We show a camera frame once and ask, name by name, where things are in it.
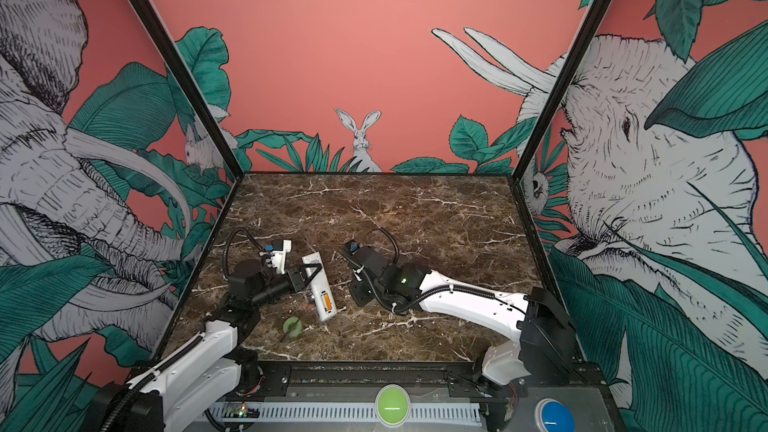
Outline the white remote control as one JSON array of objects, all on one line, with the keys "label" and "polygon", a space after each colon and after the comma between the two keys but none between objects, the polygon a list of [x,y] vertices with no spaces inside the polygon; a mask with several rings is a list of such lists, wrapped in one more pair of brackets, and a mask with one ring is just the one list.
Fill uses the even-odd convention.
[{"label": "white remote control", "polygon": [[[311,263],[321,263],[322,258],[319,252],[313,252],[312,254],[306,255],[302,258],[303,265],[304,264],[311,264]],[[327,274],[325,272],[325,268],[323,265],[323,269],[318,272],[307,272],[308,275],[308,287],[310,288],[311,296],[315,303],[315,309],[318,314],[318,319],[321,323],[328,322],[333,317],[335,317],[338,313],[338,307],[336,306],[332,289],[329,285]],[[332,302],[333,302],[333,310],[331,312],[327,312],[325,310],[322,294],[324,292],[327,292],[330,296]]]}]

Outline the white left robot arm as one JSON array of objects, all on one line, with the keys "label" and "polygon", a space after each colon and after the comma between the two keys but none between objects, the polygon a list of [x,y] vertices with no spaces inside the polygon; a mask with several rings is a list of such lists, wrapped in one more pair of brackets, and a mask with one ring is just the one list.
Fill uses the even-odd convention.
[{"label": "white left robot arm", "polygon": [[262,308],[317,284],[324,273],[317,253],[289,267],[291,250],[291,241],[275,241],[235,266],[224,254],[227,291],[202,330],[126,384],[100,389],[81,430],[183,431],[226,394],[255,391],[264,372],[257,356],[241,345],[259,323]]}]

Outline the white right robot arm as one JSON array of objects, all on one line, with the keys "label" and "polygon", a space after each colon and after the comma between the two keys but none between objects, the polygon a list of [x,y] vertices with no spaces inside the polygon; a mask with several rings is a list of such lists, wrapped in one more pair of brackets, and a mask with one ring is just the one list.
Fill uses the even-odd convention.
[{"label": "white right robot arm", "polygon": [[549,291],[508,293],[452,279],[430,267],[398,265],[355,240],[342,256],[354,274],[350,292],[358,306],[376,301],[392,314],[419,310],[444,314],[485,327],[506,338],[488,348],[475,366],[474,382],[505,386],[532,376],[556,385],[574,374],[575,324]]}]

